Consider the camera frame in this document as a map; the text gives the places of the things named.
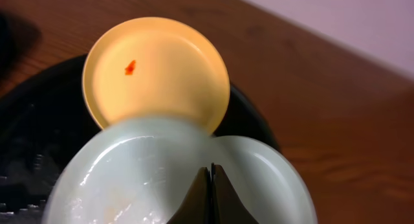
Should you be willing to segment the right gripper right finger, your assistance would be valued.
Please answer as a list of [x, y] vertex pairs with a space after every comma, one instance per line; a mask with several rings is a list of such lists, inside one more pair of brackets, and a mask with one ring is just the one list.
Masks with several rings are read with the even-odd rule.
[[224, 168], [212, 163], [210, 223], [258, 224], [247, 211]]

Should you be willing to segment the light blue plate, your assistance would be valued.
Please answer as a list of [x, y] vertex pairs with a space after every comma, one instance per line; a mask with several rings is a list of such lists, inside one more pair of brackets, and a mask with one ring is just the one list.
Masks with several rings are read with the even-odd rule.
[[47, 201], [49, 224], [166, 223], [214, 140], [177, 118], [133, 118], [95, 135], [72, 158]]

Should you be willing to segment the yellow plate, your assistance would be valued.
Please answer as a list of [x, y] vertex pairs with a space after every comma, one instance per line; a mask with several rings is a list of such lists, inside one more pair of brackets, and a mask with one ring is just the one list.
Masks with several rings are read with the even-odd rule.
[[[125, 68], [133, 60], [133, 75]], [[226, 65], [200, 32], [163, 17], [125, 21], [104, 33], [82, 72], [85, 105], [102, 129], [132, 117], [188, 119], [208, 133], [230, 100]]]

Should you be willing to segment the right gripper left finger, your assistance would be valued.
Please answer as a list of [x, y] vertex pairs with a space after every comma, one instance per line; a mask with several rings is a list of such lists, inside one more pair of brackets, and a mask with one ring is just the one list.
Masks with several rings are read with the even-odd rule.
[[209, 170], [200, 168], [179, 209], [167, 224], [209, 224], [210, 185]]

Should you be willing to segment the pale green plate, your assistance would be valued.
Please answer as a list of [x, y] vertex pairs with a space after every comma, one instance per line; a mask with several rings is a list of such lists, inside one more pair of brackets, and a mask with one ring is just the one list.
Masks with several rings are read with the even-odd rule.
[[306, 184], [282, 154], [248, 137], [214, 137], [213, 162], [225, 170], [258, 223], [318, 222]]

